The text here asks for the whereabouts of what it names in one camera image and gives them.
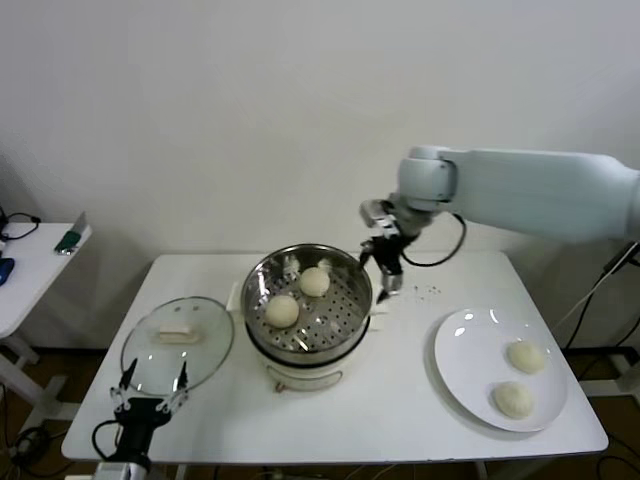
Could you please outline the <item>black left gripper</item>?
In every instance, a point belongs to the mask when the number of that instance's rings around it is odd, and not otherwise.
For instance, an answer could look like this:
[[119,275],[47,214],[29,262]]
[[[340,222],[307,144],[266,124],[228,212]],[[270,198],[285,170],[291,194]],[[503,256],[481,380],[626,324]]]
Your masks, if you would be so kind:
[[168,424],[171,413],[176,413],[189,395],[187,362],[184,361],[172,392],[163,401],[159,398],[132,398],[128,389],[137,366],[134,358],[120,377],[116,387],[109,390],[117,423],[122,427],[115,451],[117,462],[133,463],[146,471],[151,469],[149,449],[155,431]]

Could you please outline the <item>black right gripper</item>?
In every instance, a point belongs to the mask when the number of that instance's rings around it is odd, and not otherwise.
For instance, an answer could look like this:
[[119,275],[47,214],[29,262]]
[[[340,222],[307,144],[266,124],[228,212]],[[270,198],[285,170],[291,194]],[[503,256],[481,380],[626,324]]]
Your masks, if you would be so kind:
[[381,270],[377,303],[381,304],[400,293],[403,285],[401,255],[405,248],[403,237],[373,237],[361,243],[359,264],[366,265],[371,256]]

